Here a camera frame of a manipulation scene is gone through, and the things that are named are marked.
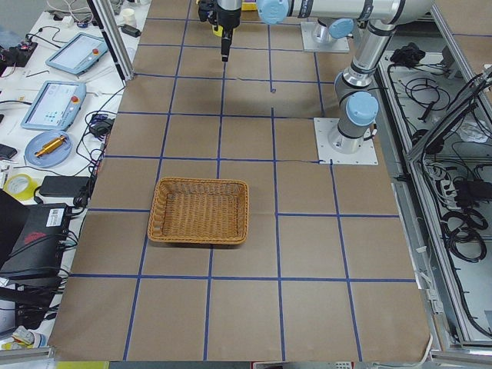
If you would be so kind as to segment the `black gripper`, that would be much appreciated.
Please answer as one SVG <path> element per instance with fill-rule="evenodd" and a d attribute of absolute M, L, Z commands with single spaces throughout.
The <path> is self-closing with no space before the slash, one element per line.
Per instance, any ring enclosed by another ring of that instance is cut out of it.
<path fill-rule="evenodd" d="M 218 24 L 222 27 L 221 60 L 228 62 L 229 47 L 234 30 L 240 25 L 241 0 L 217 0 L 216 4 Z"/>

